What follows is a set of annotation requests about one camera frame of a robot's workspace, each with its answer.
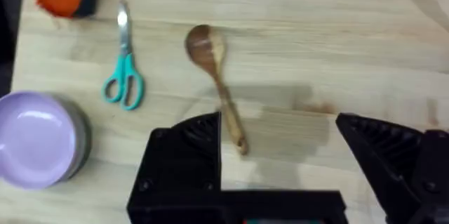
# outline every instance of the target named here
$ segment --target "scissor blade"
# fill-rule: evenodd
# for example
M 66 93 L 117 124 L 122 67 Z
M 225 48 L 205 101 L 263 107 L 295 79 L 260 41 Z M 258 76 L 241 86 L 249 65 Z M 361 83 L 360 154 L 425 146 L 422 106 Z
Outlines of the scissor blade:
M 125 1 L 119 2 L 119 14 L 117 22 L 120 31 L 120 47 L 124 53 L 130 53 L 129 19 L 128 8 Z

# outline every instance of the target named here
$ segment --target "wooden table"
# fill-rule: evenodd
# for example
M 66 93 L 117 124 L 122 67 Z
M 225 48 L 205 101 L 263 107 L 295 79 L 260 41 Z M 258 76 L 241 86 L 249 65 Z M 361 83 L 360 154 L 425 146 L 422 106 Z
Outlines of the wooden table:
M 100 95 L 119 52 L 119 0 L 99 0 L 93 19 L 76 21 L 54 21 L 24 0 L 13 88 L 76 101 L 92 121 L 93 151 L 75 178 L 50 189 L 0 183 L 0 223 L 128 223 L 151 130 L 217 107 L 212 80 L 183 46 L 197 24 L 227 38 L 224 77 L 251 146 L 239 158 L 223 131 L 224 189 L 336 189 L 351 223 L 383 223 L 336 114 L 449 126 L 449 0 L 127 1 L 147 83 L 134 112 Z

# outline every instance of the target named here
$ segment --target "scissors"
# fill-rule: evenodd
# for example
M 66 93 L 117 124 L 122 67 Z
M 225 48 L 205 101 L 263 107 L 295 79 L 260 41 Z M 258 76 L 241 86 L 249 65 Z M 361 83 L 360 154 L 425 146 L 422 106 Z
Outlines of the scissors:
M 120 106 L 124 110 L 133 110 L 139 106 L 142 100 L 144 83 L 143 78 L 139 75 L 133 65 L 133 53 L 130 43 L 130 27 L 128 22 L 128 9 L 125 1 L 119 3 L 119 14 L 117 16 L 120 31 L 120 54 L 117 60 L 115 72 L 110 76 L 102 88 L 102 94 L 109 103 L 120 101 Z M 110 88 L 117 83 L 119 89 L 114 97 L 109 95 Z M 128 98 L 131 83 L 135 83 L 137 88 L 137 96 L 133 103 L 128 105 Z

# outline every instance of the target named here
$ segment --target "wooden spoon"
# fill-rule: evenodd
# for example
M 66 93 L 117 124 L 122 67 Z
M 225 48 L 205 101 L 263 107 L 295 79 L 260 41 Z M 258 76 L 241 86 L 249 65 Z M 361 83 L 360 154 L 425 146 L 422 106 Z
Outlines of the wooden spoon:
M 208 25 L 199 25 L 187 35 L 185 48 L 190 59 L 213 78 L 222 101 L 222 112 L 226 118 L 232 141 L 240 154 L 246 154 L 248 143 L 243 134 L 236 108 L 221 77 L 222 60 L 226 52 L 222 36 Z

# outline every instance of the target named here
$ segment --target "purple bowl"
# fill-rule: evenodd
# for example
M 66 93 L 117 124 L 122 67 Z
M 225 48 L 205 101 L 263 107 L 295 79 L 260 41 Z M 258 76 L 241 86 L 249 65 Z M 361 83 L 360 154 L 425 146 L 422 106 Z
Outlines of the purple bowl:
M 41 189 L 67 177 L 77 161 L 71 114 L 50 95 L 11 93 L 0 99 L 0 178 Z

